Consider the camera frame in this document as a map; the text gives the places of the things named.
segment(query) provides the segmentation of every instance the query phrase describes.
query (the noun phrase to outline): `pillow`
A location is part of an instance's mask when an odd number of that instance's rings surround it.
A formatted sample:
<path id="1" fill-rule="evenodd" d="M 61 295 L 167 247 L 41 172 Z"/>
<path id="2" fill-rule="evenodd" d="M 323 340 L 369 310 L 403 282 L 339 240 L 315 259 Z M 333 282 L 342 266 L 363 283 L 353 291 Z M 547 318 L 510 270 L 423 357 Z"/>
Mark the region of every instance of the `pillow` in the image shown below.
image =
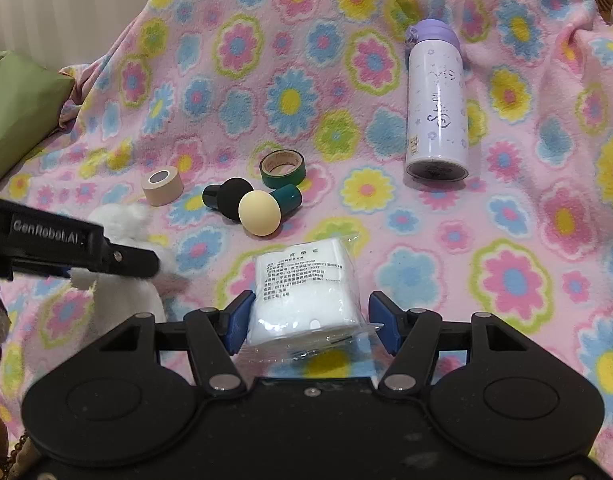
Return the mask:
<path id="1" fill-rule="evenodd" d="M 56 126 L 75 80 L 0 53 L 0 179 Z"/>

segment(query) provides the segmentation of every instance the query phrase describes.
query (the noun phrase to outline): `white stuffed animal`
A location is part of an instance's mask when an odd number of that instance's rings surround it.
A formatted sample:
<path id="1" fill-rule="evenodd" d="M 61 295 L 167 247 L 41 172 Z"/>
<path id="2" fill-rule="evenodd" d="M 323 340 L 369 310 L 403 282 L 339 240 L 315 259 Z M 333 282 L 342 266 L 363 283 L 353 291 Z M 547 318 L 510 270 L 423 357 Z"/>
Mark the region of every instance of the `white stuffed animal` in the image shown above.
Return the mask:
<path id="1" fill-rule="evenodd" d="M 160 258 L 158 276 L 175 272 L 173 254 L 148 241 L 151 215 L 147 206 L 106 204 L 94 209 L 89 221 L 102 225 L 104 236 L 114 244 L 154 251 Z M 71 269 L 71 284 L 79 290 L 89 290 L 94 286 L 91 323 L 98 336 L 138 312 L 151 312 L 158 323 L 166 321 L 160 295 L 149 280 Z"/>

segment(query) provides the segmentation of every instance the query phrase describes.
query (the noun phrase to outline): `metal bolt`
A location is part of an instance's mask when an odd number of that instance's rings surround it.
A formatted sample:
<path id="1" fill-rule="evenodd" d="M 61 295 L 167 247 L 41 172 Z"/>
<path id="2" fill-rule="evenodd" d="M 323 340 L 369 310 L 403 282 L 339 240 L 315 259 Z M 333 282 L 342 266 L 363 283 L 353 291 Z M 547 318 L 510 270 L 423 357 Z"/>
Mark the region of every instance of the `metal bolt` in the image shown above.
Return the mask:
<path id="1" fill-rule="evenodd" d="M 218 374 L 208 380 L 208 385 L 220 392 L 235 390 L 240 384 L 240 377 L 233 374 Z"/>
<path id="2" fill-rule="evenodd" d="M 390 390 L 402 392 L 415 386 L 415 379 L 406 374 L 393 374 L 385 379 L 385 386 Z"/>

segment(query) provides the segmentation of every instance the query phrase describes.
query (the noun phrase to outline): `beige tape roll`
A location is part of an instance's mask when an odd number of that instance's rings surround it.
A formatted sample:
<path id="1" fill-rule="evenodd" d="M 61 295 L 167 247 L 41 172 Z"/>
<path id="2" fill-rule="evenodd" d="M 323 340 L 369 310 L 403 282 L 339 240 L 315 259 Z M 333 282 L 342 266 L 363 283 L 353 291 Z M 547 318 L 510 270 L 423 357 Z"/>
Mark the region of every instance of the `beige tape roll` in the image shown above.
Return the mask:
<path id="1" fill-rule="evenodd" d="M 142 177 L 142 191 L 151 205 L 166 205 L 176 200 L 184 191 L 184 184 L 177 168 L 165 166 Z"/>

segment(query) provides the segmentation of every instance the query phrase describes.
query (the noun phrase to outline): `thermos bottle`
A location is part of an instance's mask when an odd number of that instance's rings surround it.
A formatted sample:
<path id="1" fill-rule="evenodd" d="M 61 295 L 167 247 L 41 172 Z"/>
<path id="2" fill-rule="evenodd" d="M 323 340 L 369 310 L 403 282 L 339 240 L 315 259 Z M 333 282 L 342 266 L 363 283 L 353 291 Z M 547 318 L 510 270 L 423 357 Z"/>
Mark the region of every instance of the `thermos bottle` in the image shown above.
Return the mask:
<path id="1" fill-rule="evenodd" d="M 407 30 L 409 110 L 407 173 L 428 180 L 461 180 L 469 174 L 467 104 L 462 56 L 455 32 L 440 20 Z"/>

